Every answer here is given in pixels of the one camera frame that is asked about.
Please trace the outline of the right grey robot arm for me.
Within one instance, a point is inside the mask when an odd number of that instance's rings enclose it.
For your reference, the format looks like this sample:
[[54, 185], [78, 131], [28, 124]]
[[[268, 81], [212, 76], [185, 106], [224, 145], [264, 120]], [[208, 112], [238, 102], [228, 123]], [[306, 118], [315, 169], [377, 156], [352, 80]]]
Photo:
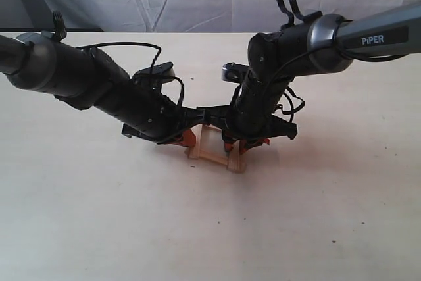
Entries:
[[420, 5], [397, 7], [360, 20], [338, 14], [303, 17], [272, 33], [255, 34], [247, 64], [227, 63], [222, 79], [237, 84], [228, 105], [211, 107], [209, 122], [220, 128], [224, 149], [241, 153], [271, 138], [293, 139], [297, 107], [284, 111], [281, 97], [295, 98], [290, 83], [300, 76], [339, 73], [355, 60], [384, 62], [420, 52]]

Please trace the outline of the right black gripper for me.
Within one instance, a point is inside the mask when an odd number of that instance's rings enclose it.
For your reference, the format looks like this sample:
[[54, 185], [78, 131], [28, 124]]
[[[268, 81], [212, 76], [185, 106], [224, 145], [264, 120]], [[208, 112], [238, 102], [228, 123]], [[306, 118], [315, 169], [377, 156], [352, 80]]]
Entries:
[[206, 123], [222, 130], [226, 153], [232, 151], [237, 141], [239, 154], [243, 155], [254, 147], [270, 145], [270, 138], [286, 136], [292, 140], [296, 137], [297, 125], [292, 122], [296, 109], [286, 111], [289, 120], [274, 114], [281, 109], [280, 98], [291, 91], [291, 81], [291, 77], [286, 77], [266, 84], [248, 70], [229, 104], [204, 108]]

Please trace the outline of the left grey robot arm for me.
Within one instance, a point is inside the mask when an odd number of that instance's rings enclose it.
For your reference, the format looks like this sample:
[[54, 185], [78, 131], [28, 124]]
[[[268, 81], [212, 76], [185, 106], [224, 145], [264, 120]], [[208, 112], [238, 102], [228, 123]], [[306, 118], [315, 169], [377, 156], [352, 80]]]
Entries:
[[1, 36], [1, 73], [16, 88], [53, 95], [74, 109], [95, 107], [123, 123], [122, 135], [194, 147], [202, 111], [171, 100], [162, 85], [176, 80], [171, 62], [130, 76], [105, 44], [72, 47], [50, 33]]

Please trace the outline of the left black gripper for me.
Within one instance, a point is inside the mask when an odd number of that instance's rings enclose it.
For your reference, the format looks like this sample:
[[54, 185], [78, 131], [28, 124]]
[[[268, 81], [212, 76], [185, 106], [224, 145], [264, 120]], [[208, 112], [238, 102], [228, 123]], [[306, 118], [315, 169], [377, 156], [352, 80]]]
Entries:
[[196, 145], [191, 128], [203, 117], [200, 111], [179, 107], [161, 92], [131, 80], [113, 86], [95, 108], [121, 121], [123, 136], [188, 148]]

